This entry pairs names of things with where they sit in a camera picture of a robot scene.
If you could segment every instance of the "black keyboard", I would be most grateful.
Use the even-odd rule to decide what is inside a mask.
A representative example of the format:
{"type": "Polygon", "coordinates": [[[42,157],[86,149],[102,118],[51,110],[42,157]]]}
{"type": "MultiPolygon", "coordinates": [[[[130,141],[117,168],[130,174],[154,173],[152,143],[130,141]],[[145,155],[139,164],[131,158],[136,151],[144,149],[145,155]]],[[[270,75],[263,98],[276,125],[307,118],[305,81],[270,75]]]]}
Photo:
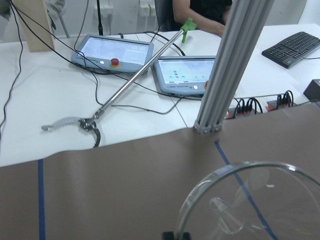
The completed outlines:
{"type": "Polygon", "coordinates": [[[301,31],[264,50],[262,55],[288,69],[318,47],[319,38],[301,31]]]}

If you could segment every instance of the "black antenna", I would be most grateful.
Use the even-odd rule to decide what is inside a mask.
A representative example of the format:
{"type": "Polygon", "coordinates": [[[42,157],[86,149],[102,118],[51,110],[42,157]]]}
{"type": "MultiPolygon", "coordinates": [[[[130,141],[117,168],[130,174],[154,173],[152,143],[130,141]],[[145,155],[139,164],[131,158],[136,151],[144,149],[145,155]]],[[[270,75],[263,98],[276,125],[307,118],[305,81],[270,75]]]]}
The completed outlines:
{"type": "Polygon", "coordinates": [[[104,29],[102,27],[102,23],[101,23],[101,13],[100,13],[100,1],[96,0],[96,7],[97,7],[97,11],[98,11],[98,29],[99,29],[99,35],[103,36],[104,35],[104,29]]]}

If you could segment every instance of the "wall socket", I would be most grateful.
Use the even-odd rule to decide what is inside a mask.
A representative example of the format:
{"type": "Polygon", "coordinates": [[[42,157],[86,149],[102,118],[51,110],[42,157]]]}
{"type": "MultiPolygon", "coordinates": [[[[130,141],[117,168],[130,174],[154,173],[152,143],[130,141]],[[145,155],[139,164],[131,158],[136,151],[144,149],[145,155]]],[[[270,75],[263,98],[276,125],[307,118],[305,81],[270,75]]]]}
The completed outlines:
{"type": "MultiPolygon", "coordinates": [[[[101,19],[107,19],[109,16],[112,16],[114,14],[114,7],[111,5],[101,5],[100,6],[100,14],[101,19]]],[[[98,7],[94,7],[94,16],[96,19],[98,19],[98,7]]]]}

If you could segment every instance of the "tablet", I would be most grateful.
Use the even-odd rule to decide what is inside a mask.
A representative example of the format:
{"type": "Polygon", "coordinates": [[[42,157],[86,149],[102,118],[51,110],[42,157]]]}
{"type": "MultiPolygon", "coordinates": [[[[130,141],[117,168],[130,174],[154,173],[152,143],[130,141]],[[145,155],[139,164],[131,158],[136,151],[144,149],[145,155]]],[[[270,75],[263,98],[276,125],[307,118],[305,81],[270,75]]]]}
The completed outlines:
{"type": "Polygon", "coordinates": [[[75,52],[71,61],[82,68],[100,70],[100,72],[109,70],[135,73],[151,59],[154,44],[109,36],[87,35],[77,50],[80,52],[75,52]]]}
{"type": "Polygon", "coordinates": [[[203,96],[216,56],[161,56],[154,63],[156,81],[164,94],[203,96]]]}

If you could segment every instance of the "blue line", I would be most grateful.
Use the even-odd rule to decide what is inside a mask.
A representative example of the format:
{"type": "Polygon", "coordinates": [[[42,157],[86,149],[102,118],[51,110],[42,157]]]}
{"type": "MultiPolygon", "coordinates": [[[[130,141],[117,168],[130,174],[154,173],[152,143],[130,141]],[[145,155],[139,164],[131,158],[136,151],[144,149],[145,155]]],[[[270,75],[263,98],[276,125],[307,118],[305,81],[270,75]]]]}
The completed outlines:
{"type": "MultiPolygon", "coordinates": [[[[216,141],[214,144],[215,144],[215,147],[217,148],[217,150],[219,151],[222,159],[224,160],[225,164],[230,165],[230,162],[229,162],[227,156],[225,155],[224,151],[222,150],[219,142],[216,141]]],[[[241,179],[241,177],[237,173],[234,173],[234,176],[235,176],[235,179],[237,180],[237,182],[242,187],[244,193],[246,194],[246,196],[247,196],[249,202],[251,203],[251,205],[253,206],[254,210],[256,211],[261,223],[265,227],[265,230],[269,233],[269,235],[272,237],[273,240],[278,240],[276,235],[272,232],[272,230],[271,230],[270,226],[268,225],[267,221],[265,220],[264,216],[262,215],[261,211],[259,210],[258,206],[256,205],[256,203],[255,203],[252,195],[250,194],[249,190],[247,189],[244,181],[241,179]]]]}
{"type": "Polygon", "coordinates": [[[44,160],[38,160],[39,240],[46,240],[44,160]]]}

